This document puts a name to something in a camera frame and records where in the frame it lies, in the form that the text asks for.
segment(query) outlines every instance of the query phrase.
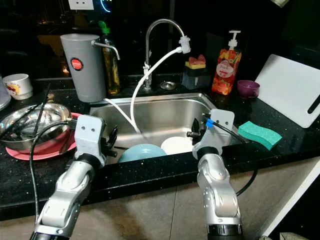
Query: dark background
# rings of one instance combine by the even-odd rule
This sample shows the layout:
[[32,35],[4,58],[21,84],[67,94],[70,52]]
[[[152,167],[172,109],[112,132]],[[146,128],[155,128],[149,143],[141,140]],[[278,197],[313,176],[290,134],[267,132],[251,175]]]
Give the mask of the dark background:
[[[206,56],[214,71],[218,52],[241,30],[243,51],[238,79],[254,80],[267,57],[274,53],[320,68],[320,1],[290,0],[280,8],[270,0],[100,0],[94,10],[70,10],[68,0],[0,0],[0,73],[27,73],[33,79],[69,77],[60,35],[101,35],[97,21],[111,28],[119,50],[120,75],[142,74],[145,34],[159,18],[177,21],[191,38],[191,53],[167,59],[157,73],[179,73],[189,56]],[[178,46],[179,33],[168,24],[151,33],[154,64]]]

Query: speckled countertop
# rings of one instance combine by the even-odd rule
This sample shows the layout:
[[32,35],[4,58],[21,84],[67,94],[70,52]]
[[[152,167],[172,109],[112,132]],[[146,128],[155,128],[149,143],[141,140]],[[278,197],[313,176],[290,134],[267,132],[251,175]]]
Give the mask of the speckled countertop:
[[[124,79],[127,87],[116,97],[130,97],[137,80],[138,77]],[[177,75],[170,80],[179,82],[180,78]],[[44,87],[46,83],[39,82],[40,85]],[[72,112],[88,113],[88,106],[78,100],[75,90],[66,89],[72,88],[70,82],[55,81],[53,85],[63,88],[50,91],[55,103],[68,106]],[[189,92],[178,84],[177,89],[172,91],[155,87],[153,91],[141,92],[140,96]],[[12,100],[10,105],[0,112],[0,118],[13,110],[38,103],[43,94],[39,92],[23,101]],[[282,135],[282,140],[271,151],[255,142],[224,147],[222,156],[231,174],[320,156],[319,117],[311,127],[301,128],[259,99],[240,98],[236,90],[229,96],[215,93],[209,93],[208,96],[217,108],[235,113],[234,124],[237,127],[246,121],[252,121]],[[66,163],[72,159],[73,154],[74,151],[70,151],[62,156],[34,163],[40,204],[43,205],[53,193],[56,180],[64,172]],[[197,161],[190,152],[111,164],[97,173],[85,204],[192,183],[196,181],[197,172]],[[4,146],[0,145],[0,221],[33,215],[32,189],[29,162],[9,156]]]

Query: dish soap bottle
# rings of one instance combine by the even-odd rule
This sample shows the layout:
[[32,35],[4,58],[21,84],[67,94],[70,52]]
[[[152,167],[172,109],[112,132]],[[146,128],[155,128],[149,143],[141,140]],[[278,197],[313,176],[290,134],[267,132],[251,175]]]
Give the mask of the dish soap bottle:
[[232,90],[242,56],[240,50],[235,50],[237,46],[236,35],[240,32],[237,30],[229,31],[233,34],[233,38],[228,43],[229,50],[222,49],[220,51],[211,89],[213,92],[228,95]]
[[[115,46],[113,41],[110,39],[110,28],[107,27],[104,21],[98,22],[99,27],[102,30],[103,35],[101,36],[100,40],[104,44],[108,44],[111,46]],[[114,95],[120,92],[120,79],[118,73],[118,60],[117,56],[115,55],[114,51],[110,48],[103,48],[103,58],[105,64],[105,74],[107,76],[107,88],[108,93],[110,95]]]

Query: white mug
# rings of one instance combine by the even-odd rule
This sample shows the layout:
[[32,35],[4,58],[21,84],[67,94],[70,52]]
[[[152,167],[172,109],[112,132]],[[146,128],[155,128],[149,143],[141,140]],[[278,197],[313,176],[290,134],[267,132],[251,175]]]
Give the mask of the white mug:
[[2,79],[7,92],[16,100],[30,98],[34,92],[28,74],[18,73]]

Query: white hose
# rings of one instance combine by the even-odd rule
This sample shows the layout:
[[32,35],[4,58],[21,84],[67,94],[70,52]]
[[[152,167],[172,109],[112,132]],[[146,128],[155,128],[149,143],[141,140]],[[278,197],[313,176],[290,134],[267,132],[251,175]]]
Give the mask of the white hose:
[[146,80],[146,78],[164,61],[166,60],[168,57],[170,57],[171,55],[175,54],[175,53],[181,53],[182,52],[182,48],[179,46],[176,49],[168,52],[166,55],[164,55],[159,61],[156,62],[155,65],[153,65],[149,71],[140,79],[140,81],[138,82],[137,86],[134,89],[132,98],[131,98],[131,102],[130,102],[130,117],[131,117],[131,121],[132,121],[132,126],[134,126],[134,129],[138,129],[138,126],[136,124],[136,120],[135,120],[135,115],[134,115],[134,103],[135,103],[135,99],[136,96],[138,94],[139,89],[141,88],[141,86],[144,84],[144,81]]
[[139,128],[137,127],[137,125],[131,121],[131,119],[128,117],[128,115],[115,102],[113,102],[112,100],[110,100],[108,98],[104,98],[103,100],[110,103],[112,106],[114,106],[122,114],[122,116],[124,116],[124,118],[132,125],[132,127],[134,128],[134,130],[136,131],[137,134],[141,133]]

